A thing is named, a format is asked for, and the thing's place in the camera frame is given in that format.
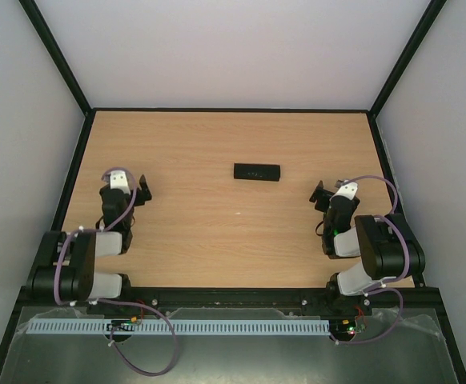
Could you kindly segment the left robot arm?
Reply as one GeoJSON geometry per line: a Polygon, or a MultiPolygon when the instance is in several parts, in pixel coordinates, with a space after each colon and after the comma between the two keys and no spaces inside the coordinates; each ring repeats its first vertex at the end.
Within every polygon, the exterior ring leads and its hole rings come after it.
{"type": "Polygon", "coordinates": [[[135,207],[152,199],[146,177],[134,182],[120,167],[104,173],[99,190],[102,215],[93,228],[80,226],[71,232],[47,231],[38,246],[26,280],[26,296],[73,306],[77,302],[117,299],[129,284],[120,273],[95,269],[96,259],[125,254],[132,243],[135,207]]]}

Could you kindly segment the black glasses case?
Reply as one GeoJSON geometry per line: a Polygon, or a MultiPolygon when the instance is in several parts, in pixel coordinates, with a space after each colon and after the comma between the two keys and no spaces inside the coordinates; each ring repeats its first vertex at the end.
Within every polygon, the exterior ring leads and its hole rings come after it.
{"type": "Polygon", "coordinates": [[[278,182],[281,177],[280,165],[235,163],[233,167],[234,179],[278,182]]]}

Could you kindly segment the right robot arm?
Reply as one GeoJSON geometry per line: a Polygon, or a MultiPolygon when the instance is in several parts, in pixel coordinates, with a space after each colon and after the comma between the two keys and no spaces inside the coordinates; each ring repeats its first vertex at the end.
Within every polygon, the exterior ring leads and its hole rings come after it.
{"type": "Polygon", "coordinates": [[[392,283],[421,274],[425,256],[406,218],[397,212],[398,193],[386,178],[363,175],[339,180],[330,191],[320,181],[309,198],[323,218],[315,228],[323,253],[330,259],[359,261],[335,273],[326,284],[324,305],[333,314],[350,313],[355,298],[366,298],[392,283]],[[380,180],[392,192],[392,207],[385,215],[357,215],[358,181],[380,180]]]}

